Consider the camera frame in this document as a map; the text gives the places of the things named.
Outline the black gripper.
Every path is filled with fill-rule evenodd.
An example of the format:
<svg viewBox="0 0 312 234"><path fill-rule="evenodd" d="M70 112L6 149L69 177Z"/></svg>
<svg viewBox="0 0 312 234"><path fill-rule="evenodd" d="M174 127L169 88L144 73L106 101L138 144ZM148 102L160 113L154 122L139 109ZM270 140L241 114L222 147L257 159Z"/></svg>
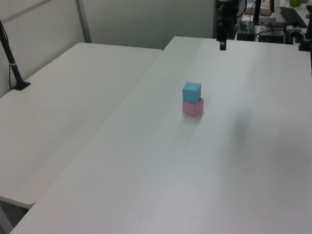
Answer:
<svg viewBox="0 0 312 234"><path fill-rule="evenodd" d="M216 0L216 19L228 23L228 38L234 39L237 28L238 0ZM227 31L222 22L216 25L216 40L221 51L226 50Z"/></svg>

